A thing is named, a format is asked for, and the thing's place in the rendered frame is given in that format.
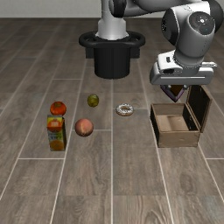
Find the purple brown cake wedge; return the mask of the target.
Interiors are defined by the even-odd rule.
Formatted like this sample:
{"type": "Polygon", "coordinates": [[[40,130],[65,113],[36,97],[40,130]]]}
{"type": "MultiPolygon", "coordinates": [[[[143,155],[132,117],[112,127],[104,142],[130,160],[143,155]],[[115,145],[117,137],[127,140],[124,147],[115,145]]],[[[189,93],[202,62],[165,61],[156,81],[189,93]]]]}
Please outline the purple brown cake wedge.
{"type": "Polygon", "coordinates": [[[182,94],[188,89],[187,85],[161,85],[160,88],[174,102],[177,102],[182,94]]]}

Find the white sprinkled donut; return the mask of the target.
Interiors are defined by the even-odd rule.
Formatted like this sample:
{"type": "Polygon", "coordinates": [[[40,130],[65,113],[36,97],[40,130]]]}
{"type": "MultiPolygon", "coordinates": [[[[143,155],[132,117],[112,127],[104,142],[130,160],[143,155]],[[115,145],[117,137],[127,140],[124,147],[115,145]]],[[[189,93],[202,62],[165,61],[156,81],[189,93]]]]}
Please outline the white sprinkled donut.
{"type": "Polygon", "coordinates": [[[123,103],[115,108],[115,112],[119,116],[131,116],[134,112],[134,108],[128,103],[123,103]]]}

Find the brown wooden box lid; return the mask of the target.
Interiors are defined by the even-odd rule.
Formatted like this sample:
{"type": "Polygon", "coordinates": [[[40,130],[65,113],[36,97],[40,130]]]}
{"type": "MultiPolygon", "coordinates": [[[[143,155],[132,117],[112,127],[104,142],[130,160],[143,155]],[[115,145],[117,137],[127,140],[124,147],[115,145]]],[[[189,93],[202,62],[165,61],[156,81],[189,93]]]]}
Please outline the brown wooden box lid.
{"type": "Polygon", "coordinates": [[[211,97],[202,86],[190,86],[185,105],[186,124],[189,130],[204,131],[211,103],[211,97]]]}

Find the brown wooden box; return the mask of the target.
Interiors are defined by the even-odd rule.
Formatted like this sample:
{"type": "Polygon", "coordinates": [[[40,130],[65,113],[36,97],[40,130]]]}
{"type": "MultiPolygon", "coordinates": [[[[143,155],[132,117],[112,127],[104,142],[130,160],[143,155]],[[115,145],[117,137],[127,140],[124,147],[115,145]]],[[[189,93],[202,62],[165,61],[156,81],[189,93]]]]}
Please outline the brown wooden box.
{"type": "Polygon", "coordinates": [[[200,127],[184,103],[153,103],[150,120],[158,148],[196,147],[200,127]]]}

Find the pink peach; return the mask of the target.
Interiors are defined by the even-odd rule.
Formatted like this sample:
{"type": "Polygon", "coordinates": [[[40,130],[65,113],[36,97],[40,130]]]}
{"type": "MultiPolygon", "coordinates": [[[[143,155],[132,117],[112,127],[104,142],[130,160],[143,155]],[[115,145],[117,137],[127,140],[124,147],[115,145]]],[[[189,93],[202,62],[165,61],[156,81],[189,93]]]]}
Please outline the pink peach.
{"type": "Polygon", "coordinates": [[[75,132],[81,137],[88,137],[94,130],[92,122],[86,118],[78,120],[74,125],[75,132]]]}

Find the red tomato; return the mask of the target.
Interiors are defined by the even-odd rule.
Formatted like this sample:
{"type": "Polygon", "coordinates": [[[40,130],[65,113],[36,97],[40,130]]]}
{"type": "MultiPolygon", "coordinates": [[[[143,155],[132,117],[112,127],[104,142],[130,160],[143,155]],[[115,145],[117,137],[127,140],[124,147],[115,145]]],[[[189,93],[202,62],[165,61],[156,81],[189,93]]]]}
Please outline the red tomato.
{"type": "Polygon", "coordinates": [[[50,112],[54,116],[63,116],[67,112],[67,106],[62,101],[55,101],[50,107],[50,112]]]}

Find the orange juice carton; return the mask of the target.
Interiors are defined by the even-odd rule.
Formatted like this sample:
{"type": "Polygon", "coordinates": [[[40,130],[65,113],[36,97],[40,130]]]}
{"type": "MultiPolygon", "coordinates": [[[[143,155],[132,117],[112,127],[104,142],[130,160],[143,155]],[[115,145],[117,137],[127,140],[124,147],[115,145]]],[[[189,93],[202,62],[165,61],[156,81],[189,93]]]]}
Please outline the orange juice carton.
{"type": "Polygon", "coordinates": [[[65,119],[62,115],[48,115],[46,129],[51,151],[64,151],[67,146],[65,119]]]}

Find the green round fruit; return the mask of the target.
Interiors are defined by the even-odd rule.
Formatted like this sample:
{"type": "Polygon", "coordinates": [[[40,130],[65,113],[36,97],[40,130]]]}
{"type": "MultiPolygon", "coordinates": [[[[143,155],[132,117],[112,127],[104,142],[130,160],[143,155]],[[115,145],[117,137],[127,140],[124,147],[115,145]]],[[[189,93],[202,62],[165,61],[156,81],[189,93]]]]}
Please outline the green round fruit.
{"type": "Polygon", "coordinates": [[[91,94],[88,98],[87,98],[87,104],[90,107],[96,107],[99,104],[99,97],[96,94],[91,94]]]}

